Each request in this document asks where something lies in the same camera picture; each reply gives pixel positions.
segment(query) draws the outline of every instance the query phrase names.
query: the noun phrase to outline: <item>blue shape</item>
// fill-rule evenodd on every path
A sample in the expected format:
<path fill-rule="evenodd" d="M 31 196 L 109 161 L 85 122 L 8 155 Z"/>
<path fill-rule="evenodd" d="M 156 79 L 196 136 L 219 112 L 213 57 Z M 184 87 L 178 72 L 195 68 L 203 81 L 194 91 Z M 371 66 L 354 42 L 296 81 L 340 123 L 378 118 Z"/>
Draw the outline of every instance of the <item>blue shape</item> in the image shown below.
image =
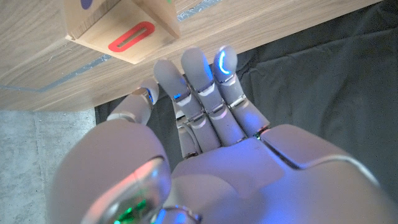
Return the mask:
<path fill-rule="evenodd" d="M 93 3 L 93 0 L 80 0 L 80 3 L 83 9 L 88 9 L 91 6 L 91 3 Z"/>

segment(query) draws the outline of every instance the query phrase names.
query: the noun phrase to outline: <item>fingertip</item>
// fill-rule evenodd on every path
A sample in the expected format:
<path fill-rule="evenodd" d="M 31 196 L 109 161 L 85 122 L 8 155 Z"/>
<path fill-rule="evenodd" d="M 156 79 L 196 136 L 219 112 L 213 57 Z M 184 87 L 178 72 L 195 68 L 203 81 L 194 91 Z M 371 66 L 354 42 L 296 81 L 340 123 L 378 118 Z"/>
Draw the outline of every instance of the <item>fingertip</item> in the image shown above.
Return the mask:
<path fill-rule="evenodd" d="M 208 61 L 199 48 L 193 47 L 184 51 L 181 65 L 194 89 L 199 90 L 213 81 Z"/>
<path fill-rule="evenodd" d="M 213 73 L 217 81 L 224 82 L 236 72 L 238 57 L 235 50 L 229 46 L 222 46 L 214 59 Z"/>
<path fill-rule="evenodd" d="M 170 60 L 158 60 L 154 67 L 154 73 L 169 97 L 177 99 L 189 92 L 184 77 Z"/>
<path fill-rule="evenodd" d="M 152 104 L 155 105 L 157 99 L 159 98 L 159 86 L 153 78 L 148 78 L 142 81 L 140 87 L 146 88 L 149 92 L 150 100 Z"/>

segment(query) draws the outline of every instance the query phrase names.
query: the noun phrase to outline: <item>red oval shape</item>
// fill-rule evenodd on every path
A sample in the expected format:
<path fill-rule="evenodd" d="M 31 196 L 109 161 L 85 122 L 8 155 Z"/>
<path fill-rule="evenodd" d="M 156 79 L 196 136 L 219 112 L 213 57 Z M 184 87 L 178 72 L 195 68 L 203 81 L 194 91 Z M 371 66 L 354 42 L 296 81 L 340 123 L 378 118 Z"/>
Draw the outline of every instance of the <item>red oval shape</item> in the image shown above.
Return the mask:
<path fill-rule="evenodd" d="M 145 32 L 142 34 L 138 35 L 136 38 L 130 40 L 128 43 L 124 44 L 122 47 L 118 47 L 119 44 L 121 44 L 123 41 L 125 41 L 127 38 L 131 37 L 134 35 L 136 32 L 140 31 L 141 29 L 146 29 Z M 153 33 L 155 31 L 155 25 L 153 25 L 150 22 L 144 21 L 138 23 L 136 26 L 134 26 L 132 29 L 127 31 L 125 34 L 117 38 L 115 41 L 113 41 L 111 44 L 109 44 L 108 49 L 112 50 L 113 52 L 123 52 L 130 47 L 132 47 L 134 44 L 138 43 L 140 40 L 144 39 L 147 37 L 149 34 Z"/>

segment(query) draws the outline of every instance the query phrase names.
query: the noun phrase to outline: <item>green led light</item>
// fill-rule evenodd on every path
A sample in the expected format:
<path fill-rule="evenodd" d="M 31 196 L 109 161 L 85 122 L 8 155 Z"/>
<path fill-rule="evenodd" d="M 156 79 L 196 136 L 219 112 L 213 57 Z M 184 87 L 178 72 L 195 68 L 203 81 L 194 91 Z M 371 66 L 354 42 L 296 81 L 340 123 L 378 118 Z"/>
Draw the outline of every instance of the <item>green led light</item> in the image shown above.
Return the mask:
<path fill-rule="evenodd" d="M 253 136 L 257 139 L 260 140 L 260 132 L 257 132 L 256 134 L 253 134 Z"/>
<path fill-rule="evenodd" d="M 147 205 L 147 202 L 144 200 L 142 200 L 142 202 L 138 203 L 138 205 L 136 206 L 137 210 L 142 210 L 143 208 L 145 208 L 145 206 Z"/>
<path fill-rule="evenodd" d="M 130 224 L 138 223 L 141 217 L 141 210 L 143 210 L 147 205 L 147 202 L 142 200 L 134 208 L 130 207 L 119 218 L 114 222 L 114 224 Z"/>

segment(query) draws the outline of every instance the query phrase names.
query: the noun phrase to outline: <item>red slot symbol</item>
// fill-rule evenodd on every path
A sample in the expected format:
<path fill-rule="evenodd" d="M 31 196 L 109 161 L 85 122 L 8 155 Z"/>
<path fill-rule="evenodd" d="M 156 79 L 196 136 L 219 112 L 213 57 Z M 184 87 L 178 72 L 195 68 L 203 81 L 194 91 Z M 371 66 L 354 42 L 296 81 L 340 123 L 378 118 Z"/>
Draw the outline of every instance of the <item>red slot symbol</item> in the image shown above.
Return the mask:
<path fill-rule="evenodd" d="M 112 44 L 109 44 L 108 49 L 113 52 L 123 52 L 154 31 L 155 26 L 152 23 L 146 21 L 140 22 L 131 30 L 117 38 Z"/>

